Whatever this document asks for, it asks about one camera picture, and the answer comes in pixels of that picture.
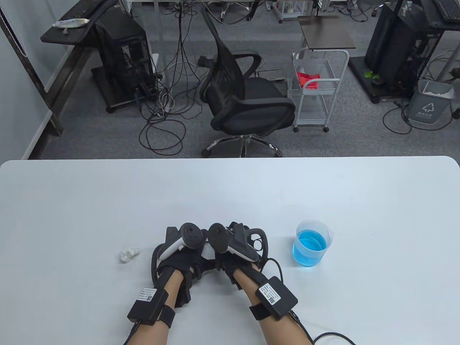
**black glove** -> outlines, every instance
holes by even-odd
[[[235,284],[239,290],[241,286],[238,284],[236,279],[233,277],[234,272],[242,266],[251,267],[252,263],[240,258],[238,255],[231,254],[229,252],[219,254],[216,253],[216,268],[217,270],[223,270],[230,278],[232,284]]]
[[[173,267],[181,271],[184,275],[184,280],[182,281],[182,284],[179,288],[178,296],[176,299],[176,308],[182,307],[185,303],[190,302],[190,288],[192,287],[192,280],[195,278],[201,279],[203,272],[215,268],[214,260],[206,260],[201,256],[205,241],[207,239],[207,230],[203,229],[202,231],[204,235],[203,242],[197,249],[184,247],[182,250],[177,250],[169,258],[161,261],[158,266],[157,253],[163,244],[157,246],[157,248],[153,251],[151,273],[154,286],[158,280],[158,277],[166,267]]]

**black pc case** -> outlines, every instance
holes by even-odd
[[[109,113],[123,104],[156,98],[147,36],[144,29],[119,7],[107,10],[96,22],[94,41],[102,67],[92,69]]]
[[[400,90],[410,97],[426,64],[434,52],[443,30],[428,25],[423,9],[412,4],[405,14],[401,10],[389,45],[381,52],[383,32],[389,29],[389,18],[393,5],[385,5],[377,22],[364,62],[374,73],[378,73],[386,87]]]

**chair backrest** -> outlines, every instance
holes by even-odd
[[[201,88],[201,96],[202,100],[208,103],[211,112],[216,115],[231,96],[244,99],[244,79],[236,59],[220,39],[205,6],[202,7],[201,14],[217,45],[217,61]]]

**gray trash can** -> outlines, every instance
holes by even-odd
[[[426,79],[419,80],[405,111],[406,116],[417,122],[436,123],[454,97],[452,85]]]

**gray carpet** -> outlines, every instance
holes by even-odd
[[[147,28],[153,32],[152,48],[158,45],[155,35],[154,8],[144,5],[147,14]],[[244,10],[232,7],[228,21],[239,18]],[[377,18],[370,17],[366,23],[357,23],[342,16],[357,49],[351,50],[352,56],[364,55],[372,36]],[[184,20],[187,25],[190,17]],[[177,49],[178,20],[173,15],[162,15],[165,31],[167,57],[170,60]],[[254,49],[266,60],[263,69],[283,68],[290,72],[290,53],[299,48],[301,33],[297,21],[278,23],[273,11],[266,11],[262,5],[252,22],[246,21],[241,27],[228,27],[216,24],[219,34],[230,49]],[[459,33],[445,33],[437,52],[455,48]],[[193,17],[190,29],[190,41],[185,43],[187,54],[192,62],[200,55],[212,56],[216,52],[215,43],[203,19]],[[60,120],[65,130],[60,138],[52,138],[45,147],[42,159],[91,159],[91,158],[159,158],[139,145],[138,135],[145,120],[135,107],[105,112],[105,103],[92,79],[91,68],[100,65],[96,52],[86,64],[80,79],[62,112]],[[442,63],[433,65],[433,73],[439,71]],[[453,84],[459,93],[460,84]],[[177,85],[176,91],[185,87],[185,78]],[[184,100],[176,99],[177,106]],[[447,128],[438,132],[413,130],[409,135],[397,135],[389,132],[382,125],[382,115],[394,108],[390,103],[373,105],[360,88],[357,80],[348,70],[337,99],[335,113],[330,124],[330,131],[324,133],[317,126],[303,126],[298,133],[291,128],[277,131],[267,140],[278,145],[286,157],[320,157],[320,156],[388,156],[388,155],[448,155],[460,162],[460,122],[453,121]],[[198,106],[186,116],[197,114]],[[440,123],[449,119],[449,112],[443,114]],[[185,121],[187,133],[183,150],[175,155],[177,158],[197,158],[200,152],[212,140],[222,137],[210,127],[211,112],[203,105],[203,113]],[[404,131],[405,124],[397,112],[388,116],[388,125],[395,130]],[[163,125],[164,128],[179,131],[175,123]],[[170,145],[173,139],[166,133],[156,131],[150,136],[152,146],[161,148]],[[237,156],[237,145],[227,145],[216,149],[213,157]],[[251,145],[249,156],[271,156],[263,147]]]

